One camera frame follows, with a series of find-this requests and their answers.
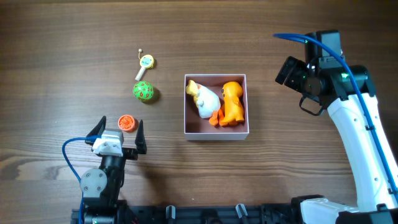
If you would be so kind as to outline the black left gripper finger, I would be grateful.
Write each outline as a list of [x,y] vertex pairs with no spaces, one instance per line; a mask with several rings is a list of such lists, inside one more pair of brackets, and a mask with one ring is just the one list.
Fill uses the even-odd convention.
[[135,145],[136,145],[137,154],[147,154],[147,145],[144,136],[143,120],[140,120],[138,125],[136,138],[135,138]]
[[98,124],[87,134],[85,143],[93,144],[97,138],[100,138],[106,127],[106,116],[103,116]]

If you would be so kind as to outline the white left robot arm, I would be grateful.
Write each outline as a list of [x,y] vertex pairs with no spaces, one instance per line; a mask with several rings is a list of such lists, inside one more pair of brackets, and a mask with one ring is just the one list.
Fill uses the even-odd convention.
[[106,129],[105,116],[86,136],[85,143],[101,158],[101,163],[80,177],[82,203],[78,223],[139,223],[127,202],[118,197],[124,185],[126,162],[147,153],[143,121],[138,124],[135,146],[124,147],[123,142],[121,130]]

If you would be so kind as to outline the orange round plastic toy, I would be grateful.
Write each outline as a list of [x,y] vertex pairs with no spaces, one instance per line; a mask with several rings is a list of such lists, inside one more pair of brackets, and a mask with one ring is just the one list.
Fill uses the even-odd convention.
[[133,116],[129,114],[122,115],[118,119],[118,127],[120,130],[127,133],[133,132],[136,129],[136,120]]

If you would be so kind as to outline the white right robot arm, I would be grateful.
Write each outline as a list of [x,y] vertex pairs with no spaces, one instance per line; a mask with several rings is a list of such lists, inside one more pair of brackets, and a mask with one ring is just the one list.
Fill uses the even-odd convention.
[[373,81],[366,67],[349,69],[336,60],[322,68],[287,57],[275,79],[328,112],[343,141],[356,186],[355,207],[321,195],[293,198],[296,223],[397,223],[397,163],[379,119]]

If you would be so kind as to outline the white duck toy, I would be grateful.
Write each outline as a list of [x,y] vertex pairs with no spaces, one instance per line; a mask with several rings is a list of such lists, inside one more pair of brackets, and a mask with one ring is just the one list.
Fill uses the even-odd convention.
[[193,101],[198,109],[200,118],[207,119],[212,126],[217,126],[218,115],[221,109],[221,102],[218,95],[204,85],[188,81],[185,87],[188,95],[193,97]]

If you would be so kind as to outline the green number ball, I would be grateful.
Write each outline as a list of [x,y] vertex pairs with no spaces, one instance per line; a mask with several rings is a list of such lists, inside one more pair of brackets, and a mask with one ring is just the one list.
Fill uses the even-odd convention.
[[133,87],[133,95],[142,102],[147,102],[154,97],[155,88],[146,81],[139,81]]

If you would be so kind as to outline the orange dinosaur toy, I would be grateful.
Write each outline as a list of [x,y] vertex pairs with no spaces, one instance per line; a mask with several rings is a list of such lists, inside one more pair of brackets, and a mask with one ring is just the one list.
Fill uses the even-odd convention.
[[244,121],[244,108],[240,101],[243,88],[238,82],[225,83],[221,89],[224,105],[221,107],[223,117],[220,116],[221,126],[237,125]]

